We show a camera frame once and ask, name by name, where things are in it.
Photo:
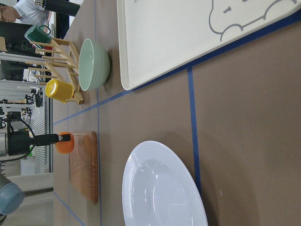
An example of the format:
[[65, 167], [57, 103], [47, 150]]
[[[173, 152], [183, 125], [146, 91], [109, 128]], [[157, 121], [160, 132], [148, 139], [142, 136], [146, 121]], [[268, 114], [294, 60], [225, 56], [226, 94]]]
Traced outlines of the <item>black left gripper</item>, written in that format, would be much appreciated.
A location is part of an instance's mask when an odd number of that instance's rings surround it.
[[69, 133], [67, 134], [45, 134], [37, 135], [33, 139], [25, 130], [8, 133], [8, 155], [15, 156], [30, 153], [30, 146], [45, 146], [58, 142], [67, 142], [71, 140]]

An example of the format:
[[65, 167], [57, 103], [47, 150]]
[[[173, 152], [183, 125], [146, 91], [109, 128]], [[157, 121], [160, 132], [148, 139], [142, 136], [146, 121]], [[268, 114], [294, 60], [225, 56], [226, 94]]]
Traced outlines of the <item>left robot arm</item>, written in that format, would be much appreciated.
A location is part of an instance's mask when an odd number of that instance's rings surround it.
[[[34, 135], [30, 137], [25, 131], [7, 132], [3, 134], [4, 149], [1, 156], [13, 156], [22, 154], [26, 157], [30, 153], [30, 146], [45, 146], [66, 142], [74, 147], [74, 138], [70, 133]], [[8, 214], [13, 213], [23, 202], [24, 192], [15, 183], [11, 182], [3, 174], [0, 175], [0, 221], [3, 222]]]

